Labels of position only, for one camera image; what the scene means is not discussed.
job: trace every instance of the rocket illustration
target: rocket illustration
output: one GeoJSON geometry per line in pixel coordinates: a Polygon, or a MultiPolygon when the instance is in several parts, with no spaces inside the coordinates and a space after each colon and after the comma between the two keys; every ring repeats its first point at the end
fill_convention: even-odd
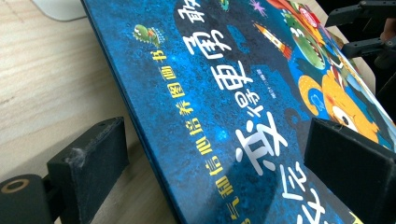
{"type": "Polygon", "coordinates": [[[283,53],[283,56],[290,60],[291,58],[291,49],[283,44],[276,36],[271,34],[265,27],[259,25],[258,23],[254,23],[257,29],[259,29],[260,33],[262,33],[267,39],[269,39],[278,49],[280,52],[283,53]]]}

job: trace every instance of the green cartoon character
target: green cartoon character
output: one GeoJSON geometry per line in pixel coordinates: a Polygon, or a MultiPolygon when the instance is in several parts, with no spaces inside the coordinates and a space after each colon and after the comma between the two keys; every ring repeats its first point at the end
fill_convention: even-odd
{"type": "Polygon", "coordinates": [[[289,26],[292,37],[308,62],[318,69],[324,69],[325,63],[320,47],[305,28],[288,12],[283,13],[285,23],[289,26]]]}
{"type": "Polygon", "coordinates": [[[163,35],[159,30],[153,27],[147,28],[143,25],[137,24],[134,27],[133,35],[137,40],[143,41],[145,43],[153,44],[157,48],[163,42],[163,35]]]}

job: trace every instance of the white object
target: white object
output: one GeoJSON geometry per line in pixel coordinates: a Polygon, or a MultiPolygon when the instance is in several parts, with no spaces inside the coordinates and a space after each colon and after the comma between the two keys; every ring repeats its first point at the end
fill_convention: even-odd
{"type": "Polygon", "coordinates": [[[80,0],[33,0],[48,17],[56,21],[73,21],[86,17],[80,0]]]}

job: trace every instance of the picture book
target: picture book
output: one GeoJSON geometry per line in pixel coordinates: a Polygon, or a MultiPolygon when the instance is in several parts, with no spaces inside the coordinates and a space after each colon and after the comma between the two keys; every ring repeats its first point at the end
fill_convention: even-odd
{"type": "Polygon", "coordinates": [[[396,129],[308,7],[83,3],[177,219],[360,223],[304,166],[311,119],[392,151],[396,129]]]}

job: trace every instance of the wooden table surface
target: wooden table surface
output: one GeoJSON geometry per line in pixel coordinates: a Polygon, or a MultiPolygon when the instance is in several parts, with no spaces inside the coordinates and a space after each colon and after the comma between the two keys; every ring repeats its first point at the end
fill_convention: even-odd
{"type": "Polygon", "coordinates": [[[131,165],[93,223],[175,223],[87,19],[53,21],[30,1],[0,1],[0,115],[0,181],[46,175],[46,162],[93,124],[125,117],[131,165]]]}

